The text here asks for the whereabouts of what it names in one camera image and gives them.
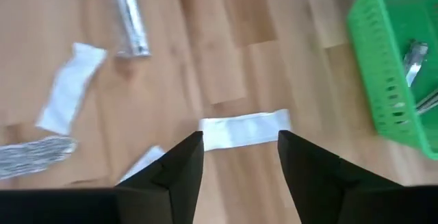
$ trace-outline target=silver foil wrapper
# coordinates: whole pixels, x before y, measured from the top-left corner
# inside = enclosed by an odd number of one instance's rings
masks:
[[[150,56],[146,30],[137,0],[117,0],[117,6],[124,34],[123,48],[119,51],[119,56],[126,58]]]
[[[0,179],[37,173],[67,159],[76,149],[72,138],[50,136],[35,142],[0,147]]]

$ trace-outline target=sparkly silver paper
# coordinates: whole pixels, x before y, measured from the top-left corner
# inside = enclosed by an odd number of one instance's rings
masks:
[[[125,45],[124,49],[120,50],[119,56],[127,58],[150,56],[146,30],[137,0],[117,0],[117,4],[125,33],[121,36],[125,40]]]
[[[404,56],[404,70],[408,87],[411,87],[413,80],[417,77],[428,49],[427,43],[414,40],[409,52]]]
[[[0,147],[0,179],[46,170],[76,149],[72,138],[50,136],[35,142]]]

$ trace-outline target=wooden floor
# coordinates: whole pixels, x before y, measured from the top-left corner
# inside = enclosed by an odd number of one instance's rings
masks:
[[[121,60],[113,0],[0,0],[1,144],[34,127],[73,42],[109,50],[72,136],[78,150],[2,188],[111,186],[152,145],[169,149],[204,117],[287,108],[294,131],[401,184],[438,164],[379,138],[345,28],[352,0],[140,0],[153,56]],[[276,143],[212,151],[195,223],[299,223]]]

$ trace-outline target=white paper strip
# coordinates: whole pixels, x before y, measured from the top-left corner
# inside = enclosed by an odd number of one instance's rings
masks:
[[[73,58],[57,73],[48,104],[36,126],[62,135],[70,134],[70,126],[80,108],[88,82],[102,64],[106,50],[82,43],[73,44]]]
[[[159,147],[154,146],[150,148],[132,167],[129,169],[129,171],[125,174],[125,176],[122,177],[122,179],[119,181],[125,181],[132,175],[135,175],[136,173],[140,172],[142,169],[149,166],[152,162],[160,159],[166,152]]]
[[[275,141],[280,130],[290,131],[292,126],[289,112],[278,110],[231,118],[202,119],[199,129],[204,133],[204,148],[210,151]]]

